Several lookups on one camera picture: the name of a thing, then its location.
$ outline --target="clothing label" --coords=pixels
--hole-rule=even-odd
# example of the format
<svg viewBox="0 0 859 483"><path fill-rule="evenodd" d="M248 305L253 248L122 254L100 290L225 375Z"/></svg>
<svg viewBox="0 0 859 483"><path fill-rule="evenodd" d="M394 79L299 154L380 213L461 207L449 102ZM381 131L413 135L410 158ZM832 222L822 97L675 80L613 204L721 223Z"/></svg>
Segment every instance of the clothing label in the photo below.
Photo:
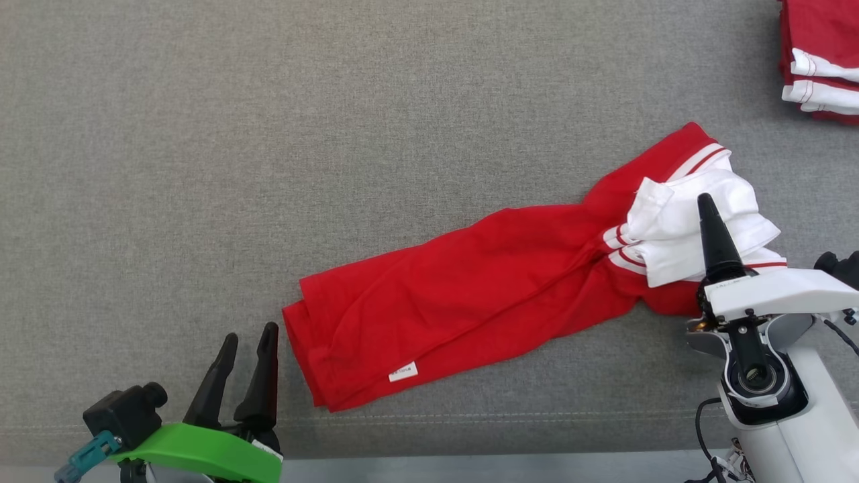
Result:
<svg viewBox="0 0 859 483"><path fill-rule="evenodd" d="M750 278L750 277L748 275L746 275L745 277L731 278L730 280L725 280L723 282L719 282L718 284L707 285L706 287L704 287L704 294L708 298L710 298L710 293L712 293L713 290L721 289L722 287L727 287L728 285L733 285L733 284L736 284L738 282L742 282L743 280L745 280L747 278Z"/></svg>
<svg viewBox="0 0 859 483"><path fill-rule="evenodd" d="M387 375L387 380L390 382L396 382L400 379L407 379L409 377L417 376L417 366L415 363L411 363L409 365L403 366L391 374Z"/></svg>

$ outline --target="white stripe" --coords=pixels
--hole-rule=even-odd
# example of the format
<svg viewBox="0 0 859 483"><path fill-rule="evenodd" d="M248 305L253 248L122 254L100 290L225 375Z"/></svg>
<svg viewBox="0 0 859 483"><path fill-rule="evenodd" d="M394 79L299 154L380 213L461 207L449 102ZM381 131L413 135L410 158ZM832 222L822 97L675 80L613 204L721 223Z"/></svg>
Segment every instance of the white stripe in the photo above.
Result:
<svg viewBox="0 0 859 483"><path fill-rule="evenodd" d="M630 236L627 234L629 230L629 223L624 223L620 225L620 236L618 237L618 240L620 240L621 245L632 245L637 242L635 239L630 238Z"/></svg>
<svg viewBox="0 0 859 483"><path fill-rule="evenodd" d="M768 263L788 263L788 259L780 256L776 252L773 252L767 248L759 248L754 252L742 257L743 265L765 265ZM758 268L753 268L753 270L757 273L766 273L772 272L773 270L781 270L782 268L787 268L786 265L783 266L761 266ZM701 279L704 278L704 273L698 273L696 275L692 275L689 278L684 278L686 281L690 282L700 282Z"/></svg>
<svg viewBox="0 0 859 483"><path fill-rule="evenodd" d="M668 181L674 181L674 180L677 180L678 178L682 178L682 177L686 176L687 174L689 174L689 172L692 170L692 168L695 168L696 164L700 163L705 157L715 153L716 151L720 150L721 148L722 148L722 145L717 144L717 143L708 144L708 145L704 146L703 148L701 148L701 150L699 152L695 153L694 156L692 156L691 158L689 158L685 162L683 162L683 164L680 165L680 167L677 169L677 171L675 171L674 174L672 174L671 177L668 178ZM725 151L725 153L726 153L725 156L730 155L729 151ZM716 158L719 158L719 157L721 157L721 156L713 156L712 158L707 160L706 165L709 165L710 163L715 161Z"/></svg>
<svg viewBox="0 0 859 483"><path fill-rule="evenodd" d="M790 102L813 102L827 106L859 108L859 89L850 90L816 83L807 79L794 82L794 85L784 86L782 100Z"/></svg>
<svg viewBox="0 0 859 483"><path fill-rule="evenodd" d="M647 269L645 267L638 266L634 263L630 263L630 262L624 260L624 257L620 256L620 250L617 250L617 251L614 251L614 252L611 252L610 254L608 254L608 259L614 265L619 266L620 268L624 268L626 270L629 270L630 272L639 273L641 275L647 275Z"/></svg>
<svg viewBox="0 0 859 483"><path fill-rule="evenodd" d="M615 250L624 246L620 241L618 241L618 238L616 236L617 232L618 227L615 226L610 229L607 229L602 234L602 241L604 241L609 248L613 248Z"/></svg>
<svg viewBox="0 0 859 483"><path fill-rule="evenodd" d="M828 104L818 104L816 102L806 102L805 104L801 104L800 110L804 113L829 111L830 113L838 113L845 116L859 116L859 107L829 106Z"/></svg>
<svg viewBox="0 0 859 483"><path fill-rule="evenodd" d="M794 62L790 63L790 73L797 76L841 77L859 83L859 67L842 67L817 55L800 49L791 49Z"/></svg>
<svg viewBox="0 0 859 483"><path fill-rule="evenodd" d="M621 251L623 251L624 255L626 255L627 257L629 257L629 258L641 263L642 265L644 265L644 257L642 257L642 255L640 253L638 253L638 250L636 249L636 247L634 247L634 246L623 247L623 248L621 248Z"/></svg>

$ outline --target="gray fabric surface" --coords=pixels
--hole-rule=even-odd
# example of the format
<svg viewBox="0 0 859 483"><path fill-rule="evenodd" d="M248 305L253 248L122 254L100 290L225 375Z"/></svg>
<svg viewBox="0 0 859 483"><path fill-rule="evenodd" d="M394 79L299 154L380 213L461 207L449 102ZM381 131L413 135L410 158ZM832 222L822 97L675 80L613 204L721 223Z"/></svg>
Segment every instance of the gray fabric surface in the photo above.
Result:
<svg viewBox="0 0 859 483"><path fill-rule="evenodd" d="M727 450L713 449L723 455ZM286 460L283 483L677 483L710 471L700 449L565 455L406 456ZM0 481L45 483L53 467L0 466ZM159 474L168 470L161 468ZM116 483L116 465L87 473L83 483Z"/></svg>
<svg viewBox="0 0 859 483"><path fill-rule="evenodd" d="M576 202L689 120L772 247L847 254L859 131L779 100L764 0L0 0L0 463L56 464L150 380L181 418L223 336L241 399L297 280L505 206ZM636 309L330 415L285 338L290 457L683 449L719 363ZM844 393L859 367L815 328ZM859 336L856 330L850 330ZM707 414L711 444L725 419Z"/></svg>

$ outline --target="folded clothes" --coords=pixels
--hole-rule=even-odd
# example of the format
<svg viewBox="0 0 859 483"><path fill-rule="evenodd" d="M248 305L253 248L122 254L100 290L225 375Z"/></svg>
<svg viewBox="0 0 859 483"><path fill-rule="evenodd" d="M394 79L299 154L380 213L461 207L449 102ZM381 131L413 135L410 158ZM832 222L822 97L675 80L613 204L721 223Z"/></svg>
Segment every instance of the folded clothes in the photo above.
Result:
<svg viewBox="0 0 859 483"><path fill-rule="evenodd" d="M817 119L855 124L859 108L859 4L783 0L782 99Z"/></svg>
<svg viewBox="0 0 859 483"><path fill-rule="evenodd" d="M689 124L605 176L579 205L502 210L303 279L304 299L283 317L314 404L340 411L515 358L638 300L661 314L699 315L698 283L649 287L644 263L627 260L634 241L622 226L644 178L681 180L730 166L728 154Z"/></svg>

